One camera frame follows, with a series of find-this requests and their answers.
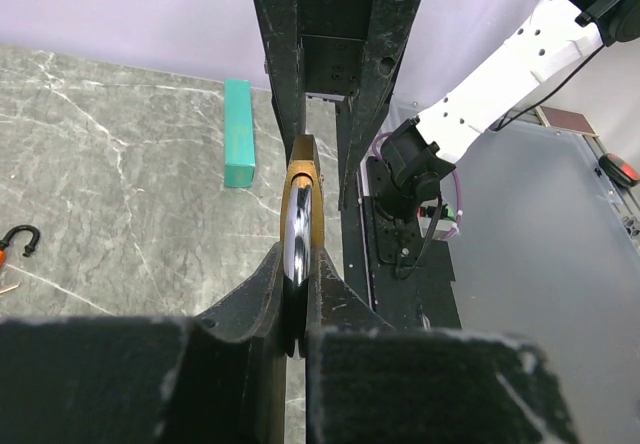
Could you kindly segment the teal rectangular box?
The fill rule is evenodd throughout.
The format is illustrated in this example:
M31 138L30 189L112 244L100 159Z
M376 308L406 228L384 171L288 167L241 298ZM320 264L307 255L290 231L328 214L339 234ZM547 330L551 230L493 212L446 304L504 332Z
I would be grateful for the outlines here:
M256 169L251 88L246 80L224 83L224 185L249 188Z

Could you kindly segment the large brass padlock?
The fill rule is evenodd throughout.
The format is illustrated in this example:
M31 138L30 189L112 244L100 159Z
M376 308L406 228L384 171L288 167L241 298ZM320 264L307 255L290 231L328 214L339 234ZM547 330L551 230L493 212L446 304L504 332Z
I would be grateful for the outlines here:
M309 280L312 250L325 244L323 179L316 140L298 135L284 182L280 240L284 280L296 293Z

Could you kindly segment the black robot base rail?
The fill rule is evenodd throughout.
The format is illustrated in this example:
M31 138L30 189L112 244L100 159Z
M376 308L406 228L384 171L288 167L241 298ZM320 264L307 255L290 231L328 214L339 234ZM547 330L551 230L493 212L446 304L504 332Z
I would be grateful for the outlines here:
M423 248L417 219L383 215L377 197L388 181L384 164L371 156L349 188L353 199L341 212L346 284L395 328L459 329L449 245L434 239Z

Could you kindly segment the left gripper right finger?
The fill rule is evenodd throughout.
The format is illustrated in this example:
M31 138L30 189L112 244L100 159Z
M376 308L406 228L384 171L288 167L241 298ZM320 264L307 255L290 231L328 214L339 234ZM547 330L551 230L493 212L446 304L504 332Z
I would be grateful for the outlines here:
M306 315L310 443L575 443L545 353L513 334L396 329L314 251Z

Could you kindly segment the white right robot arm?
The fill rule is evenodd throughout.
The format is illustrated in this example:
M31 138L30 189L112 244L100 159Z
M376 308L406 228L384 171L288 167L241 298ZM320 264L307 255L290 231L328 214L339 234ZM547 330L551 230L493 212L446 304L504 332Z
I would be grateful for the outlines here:
M421 0L253 0L287 152L306 127L308 94L346 108L340 184L347 187L386 118ZM471 144L527 94L577 61L639 35L639 0L540 0L460 84L383 147L388 215L408 220L410 198L431 200Z

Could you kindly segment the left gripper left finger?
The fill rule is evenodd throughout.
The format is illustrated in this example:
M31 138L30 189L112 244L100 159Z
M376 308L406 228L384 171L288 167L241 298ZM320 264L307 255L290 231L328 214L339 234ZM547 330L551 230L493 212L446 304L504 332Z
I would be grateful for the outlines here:
M195 317L1 322L5 443L280 443L282 248Z

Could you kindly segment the red black emergency button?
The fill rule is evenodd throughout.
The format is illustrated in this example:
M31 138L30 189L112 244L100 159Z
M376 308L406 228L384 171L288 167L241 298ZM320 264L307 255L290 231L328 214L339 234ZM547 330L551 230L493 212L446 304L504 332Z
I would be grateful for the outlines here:
M616 154L603 154L598 164L604 174L622 189L631 189L639 184L639 172Z

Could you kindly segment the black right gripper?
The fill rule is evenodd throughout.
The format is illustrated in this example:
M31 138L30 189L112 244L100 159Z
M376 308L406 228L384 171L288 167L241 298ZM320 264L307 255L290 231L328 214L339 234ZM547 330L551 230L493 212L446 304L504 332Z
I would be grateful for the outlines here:
M253 0L285 155L305 131L304 97L351 100L339 208L388 114L421 0Z

